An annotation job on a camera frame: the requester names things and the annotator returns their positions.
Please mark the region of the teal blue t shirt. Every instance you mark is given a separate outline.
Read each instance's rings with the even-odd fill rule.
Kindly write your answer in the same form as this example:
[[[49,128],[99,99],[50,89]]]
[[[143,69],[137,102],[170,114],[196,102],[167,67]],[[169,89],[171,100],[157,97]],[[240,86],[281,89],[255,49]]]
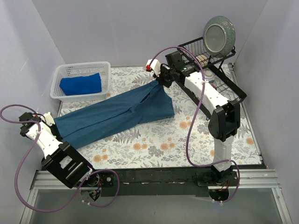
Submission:
[[[63,141],[75,149],[138,124],[174,116],[172,99],[158,81],[75,110],[54,121]]]

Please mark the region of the black wire dish rack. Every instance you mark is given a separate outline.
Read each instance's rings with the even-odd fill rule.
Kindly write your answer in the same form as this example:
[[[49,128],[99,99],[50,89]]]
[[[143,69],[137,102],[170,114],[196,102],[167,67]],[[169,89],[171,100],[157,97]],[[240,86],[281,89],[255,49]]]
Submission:
[[[233,81],[232,78],[224,72],[223,63],[226,59],[235,55],[235,48],[225,57],[214,57],[211,56],[204,47],[203,38],[197,38],[192,41],[180,44],[180,47],[185,48],[194,57],[204,54],[208,58],[207,66],[202,67],[203,69],[209,69],[215,74],[215,82],[211,84],[221,95],[228,98],[229,101],[236,100],[241,103],[247,96],[247,94],[241,90]],[[199,72],[199,66],[195,60],[181,49],[177,49],[175,52],[169,54],[167,57],[167,63],[174,67],[180,74],[180,80],[176,81],[179,87],[191,98],[191,100],[198,105],[199,97],[195,96],[191,90],[184,87],[185,77],[190,75],[192,72]]]

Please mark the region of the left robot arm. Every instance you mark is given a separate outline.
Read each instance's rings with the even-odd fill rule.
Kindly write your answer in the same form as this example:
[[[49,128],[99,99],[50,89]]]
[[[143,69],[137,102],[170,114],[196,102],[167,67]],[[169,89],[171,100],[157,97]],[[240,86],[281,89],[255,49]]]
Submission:
[[[65,186],[73,188],[82,181],[90,187],[99,183],[99,174],[94,172],[92,165],[68,142],[62,142],[50,112],[43,115],[25,112],[19,121],[24,123],[20,135],[31,140],[39,135],[36,143],[44,154],[42,167]]]

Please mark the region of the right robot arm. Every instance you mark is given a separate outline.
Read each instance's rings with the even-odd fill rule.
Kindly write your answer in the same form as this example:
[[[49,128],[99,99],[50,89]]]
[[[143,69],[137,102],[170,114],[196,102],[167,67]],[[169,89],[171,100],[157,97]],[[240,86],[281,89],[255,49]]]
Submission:
[[[240,104],[222,96],[208,80],[199,60],[189,52],[199,71],[187,73],[185,63],[178,52],[171,56],[172,62],[167,65],[153,58],[148,60],[147,71],[154,72],[154,78],[165,87],[176,81],[199,98],[198,107],[204,106],[210,113],[208,130],[214,138],[214,160],[211,168],[211,180],[216,185],[228,182],[233,173],[231,160],[232,143],[240,127]]]

